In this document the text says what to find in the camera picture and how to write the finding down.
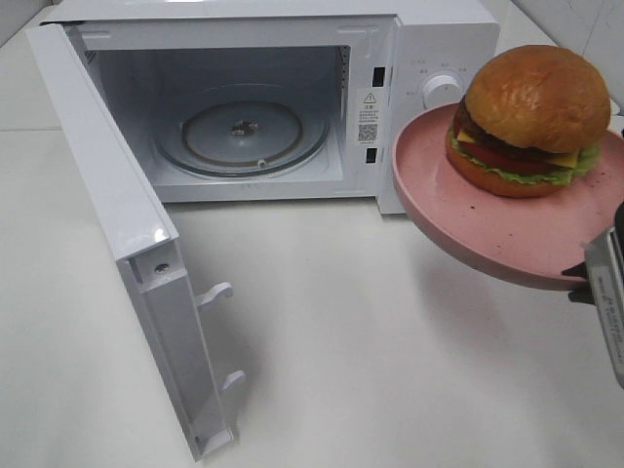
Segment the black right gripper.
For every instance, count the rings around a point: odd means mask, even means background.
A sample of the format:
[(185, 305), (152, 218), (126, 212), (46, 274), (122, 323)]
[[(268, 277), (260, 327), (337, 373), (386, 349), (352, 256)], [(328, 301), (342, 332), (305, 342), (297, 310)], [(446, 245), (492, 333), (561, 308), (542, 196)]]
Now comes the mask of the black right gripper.
[[(616, 234), (624, 233), (624, 203), (621, 203), (615, 211), (613, 229)], [(589, 273), (585, 261), (571, 266), (562, 271), (562, 278), (570, 284), (584, 284), (589, 281)], [(590, 287), (580, 287), (567, 294), (572, 303), (581, 303), (595, 306), (593, 291)]]

